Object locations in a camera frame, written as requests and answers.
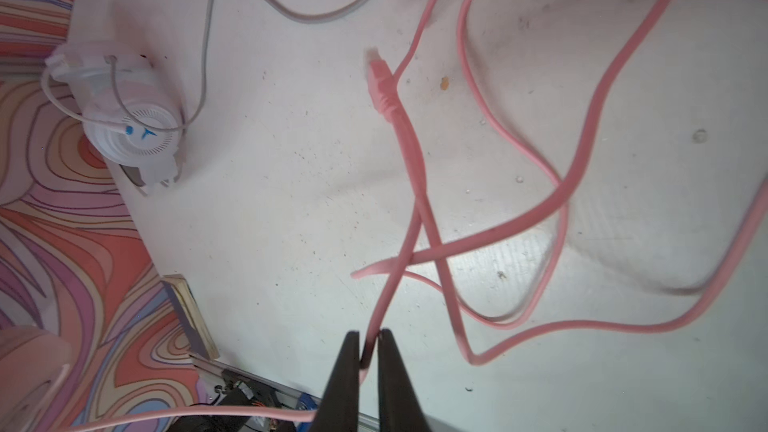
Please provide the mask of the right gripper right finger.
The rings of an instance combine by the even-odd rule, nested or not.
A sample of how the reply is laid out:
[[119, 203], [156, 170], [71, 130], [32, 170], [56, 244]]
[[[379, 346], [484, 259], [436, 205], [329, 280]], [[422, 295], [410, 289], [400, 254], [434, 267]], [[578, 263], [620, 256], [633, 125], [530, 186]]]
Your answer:
[[378, 334], [378, 397], [382, 432], [430, 432], [394, 335]]

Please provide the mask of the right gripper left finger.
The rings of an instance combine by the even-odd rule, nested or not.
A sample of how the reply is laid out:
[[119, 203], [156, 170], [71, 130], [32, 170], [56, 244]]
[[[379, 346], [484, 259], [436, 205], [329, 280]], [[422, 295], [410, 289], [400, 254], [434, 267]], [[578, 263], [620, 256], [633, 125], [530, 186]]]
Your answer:
[[346, 334], [310, 432], [357, 432], [359, 425], [360, 333]]

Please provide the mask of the pink cat-ear headphones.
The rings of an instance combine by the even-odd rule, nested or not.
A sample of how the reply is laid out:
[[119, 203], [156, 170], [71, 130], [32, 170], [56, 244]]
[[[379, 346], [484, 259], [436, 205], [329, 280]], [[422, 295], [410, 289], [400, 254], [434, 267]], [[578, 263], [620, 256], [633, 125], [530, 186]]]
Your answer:
[[1, 429], [30, 431], [62, 386], [73, 362], [70, 344], [32, 326], [1, 331]]

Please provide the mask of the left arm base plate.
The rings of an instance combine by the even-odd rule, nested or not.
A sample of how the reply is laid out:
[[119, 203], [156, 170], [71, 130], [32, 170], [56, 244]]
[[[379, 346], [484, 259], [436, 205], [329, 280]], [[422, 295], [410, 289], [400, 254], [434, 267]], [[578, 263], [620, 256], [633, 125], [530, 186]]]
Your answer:
[[[297, 389], [254, 375], [243, 369], [191, 354], [191, 363], [212, 398], [201, 398], [198, 405], [256, 406], [295, 409]], [[169, 431], [297, 431], [297, 422], [240, 416], [192, 416], [176, 419]]]

